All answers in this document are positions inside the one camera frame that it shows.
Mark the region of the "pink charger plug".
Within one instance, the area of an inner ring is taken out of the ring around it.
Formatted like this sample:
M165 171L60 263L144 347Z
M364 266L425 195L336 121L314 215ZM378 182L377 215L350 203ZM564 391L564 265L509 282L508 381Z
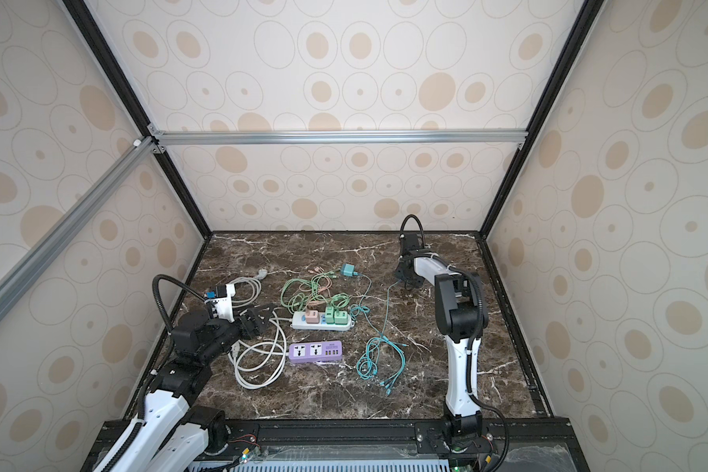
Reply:
M318 325L321 322L320 312L317 310L307 310L304 320L308 325Z

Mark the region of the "white blue power strip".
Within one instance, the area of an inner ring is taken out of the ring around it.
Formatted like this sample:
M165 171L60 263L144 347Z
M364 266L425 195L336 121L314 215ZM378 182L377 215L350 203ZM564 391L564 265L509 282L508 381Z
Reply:
M337 326L336 324L325 324L324 323L324 311L319 311L321 315L320 324L307 324L304 320L306 311L295 312L291 321L291 328L293 330L323 330L324 332L347 332L352 328L354 322L350 317L350 322L346 326Z

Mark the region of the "green charger plug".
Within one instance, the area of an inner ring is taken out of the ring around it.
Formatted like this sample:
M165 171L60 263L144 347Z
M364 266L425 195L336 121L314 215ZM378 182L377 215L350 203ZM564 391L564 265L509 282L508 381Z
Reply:
M334 320L334 315L336 314L336 309L332 306L326 307L324 312L324 323L327 325L334 325L336 321Z
M344 310L335 310L334 311L334 323L337 326L346 326L350 322L350 316L348 312Z

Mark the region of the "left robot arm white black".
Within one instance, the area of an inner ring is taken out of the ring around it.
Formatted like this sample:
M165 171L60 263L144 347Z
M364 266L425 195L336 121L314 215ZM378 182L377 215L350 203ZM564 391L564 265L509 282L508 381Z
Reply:
M235 307L232 285L201 294L174 277L156 275L151 288L159 310L164 308L163 281L202 305L177 321L163 319L171 341L165 359L147 374L134 416L120 435L102 428L83 466L86 471L188 471L200 456L220 455L229 446L224 412L196 401L212 377L212 363L237 343L264 334L275 305Z

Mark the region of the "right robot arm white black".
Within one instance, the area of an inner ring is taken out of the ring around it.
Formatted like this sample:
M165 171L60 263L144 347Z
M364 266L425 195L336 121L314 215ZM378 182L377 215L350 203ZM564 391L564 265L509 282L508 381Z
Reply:
M477 273L453 265L426 245L424 227L415 214L399 227L400 253L395 277L407 289L434 287L435 320L448 352L448 390L444 398L442 435L449 448L474 438L488 445L483 468L495 470L509 452L507 419L499 408L482 401L478 359L489 324L483 282Z

